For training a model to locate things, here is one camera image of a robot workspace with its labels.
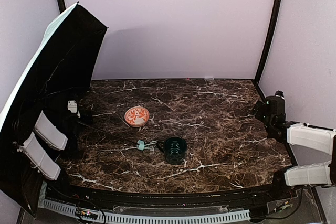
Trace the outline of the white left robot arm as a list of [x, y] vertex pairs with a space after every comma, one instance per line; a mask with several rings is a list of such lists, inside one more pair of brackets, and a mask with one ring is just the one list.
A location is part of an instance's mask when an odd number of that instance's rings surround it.
[[61, 168], [56, 160], [59, 156], [78, 154], [82, 126], [92, 123], [92, 111], [77, 107], [75, 100], [58, 108], [37, 103], [19, 115], [14, 123], [13, 128], [19, 136], [17, 150], [24, 153], [32, 168], [47, 180], [57, 180]]

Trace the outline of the dark green mug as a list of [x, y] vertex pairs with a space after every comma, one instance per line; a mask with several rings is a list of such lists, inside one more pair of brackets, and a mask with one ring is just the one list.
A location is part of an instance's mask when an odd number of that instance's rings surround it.
[[156, 147], [163, 153], [167, 163], [181, 165], [186, 155], [187, 142], [181, 137], [173, 136], [157, 142]]

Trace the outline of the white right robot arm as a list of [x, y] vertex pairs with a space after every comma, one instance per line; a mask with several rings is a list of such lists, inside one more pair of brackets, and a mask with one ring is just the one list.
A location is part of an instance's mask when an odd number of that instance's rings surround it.
[[282, 91], [257, 101], [252, 109], [268, 138], [283, 144], [292, 164], [276, 171], [269, 194], [277, 199], [304, 186], [335, 186], [335, 129], [287, 121]]

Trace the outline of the black and mint umbrella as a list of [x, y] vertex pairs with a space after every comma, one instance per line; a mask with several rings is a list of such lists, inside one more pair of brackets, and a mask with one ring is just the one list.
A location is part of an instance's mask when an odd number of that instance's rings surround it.
[[24, 153], [13, 126], [18, 116], [37, 103], [67, 106], [89, 90], [107, 27], [78, 3], [47, 27], [43, 40], [19, 78], [1, 112], [1, 190], [31, 216], [36, 216], [44, 181], [65, 189], [67, 175], [47, 180]]

